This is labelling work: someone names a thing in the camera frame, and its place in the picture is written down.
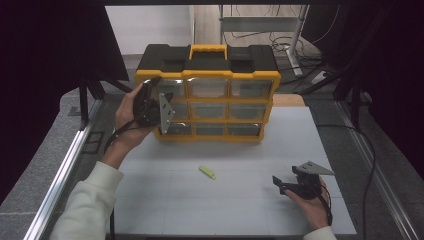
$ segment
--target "white table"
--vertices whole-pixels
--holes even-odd
[[[115,205],[117,233],[154,236],[303,235],[300,209],[272,183],[296,182],[307,161],[331,169],[307,107],[273,108],[260,143],[159,142],[149,135],[121,165]],[[205,165],[216,180],[198,170]],[[333,176],[333,231],[356,234]]]

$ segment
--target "storage box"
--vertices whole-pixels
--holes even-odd
[[[153,94],[174,94],[175,115],[160,140],[260,141],[281,75],[268,45],[147,46],[136,83],[160,77]]]

